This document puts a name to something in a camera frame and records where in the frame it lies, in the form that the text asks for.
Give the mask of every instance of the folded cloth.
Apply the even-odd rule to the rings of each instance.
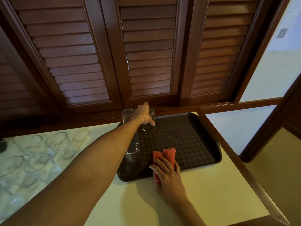
[[[175,148],[172,147],[169,149],[163,149],[163,152],[153,152],[153,160],[160,159],[160,157],[162,156],[171,163],[171,166],[173,168],[175,168]],[[156,173],[154,174],[154,178],[157,183],[161,183],[160,178]]]

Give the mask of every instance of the black object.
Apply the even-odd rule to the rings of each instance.
[[[143,161],[143,167],[129,171],[126,168],[127,159],[123,157],[117,171],[123,182],[151,177],[152,170],[148,166],[153,162],[153,151],[162,151],[162,148],[176,149],[175,160],[181,170],[211,165],[222,160],[219,140],[193,113],[157,117],[156,130],[145,132],[141,125],[138,137],[139,157]]]
[[[7,142],[4,139],[0,139],[0,154],[7,151]]]

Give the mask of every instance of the white wall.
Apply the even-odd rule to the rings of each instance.
[[[293,1],[288,5],[272,39],[277,35],[278,28]],[[266,50],[240,102],[282,97],[300,72],[301,50]],[[207,117],[239,155],[275,107],[273,105],[208,114]]]

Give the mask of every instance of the qr code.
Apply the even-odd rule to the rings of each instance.
[[[282,39],[285,36],[287,31],[288,31],[288,29],[281,29],[276,38]]]

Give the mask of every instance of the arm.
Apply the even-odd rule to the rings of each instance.
[[[84,225],[110,186],[123,156],[141,124],[155,125],[148,104],[133,118],[103,134],[85,148],[45,189],[2,223],[8,225]]]
[[[175,211],[180,221],[185,226],[206,226],[194,206],[187,198],[184,185],[181,181],[180,167],[175,162],[175,170],[171,163],[161,157],[160,160],[154,160],[159,166],[150,165],[150,168],[156,173],[161,184],[157,185],[157,190],[163,196],[166,203]]]

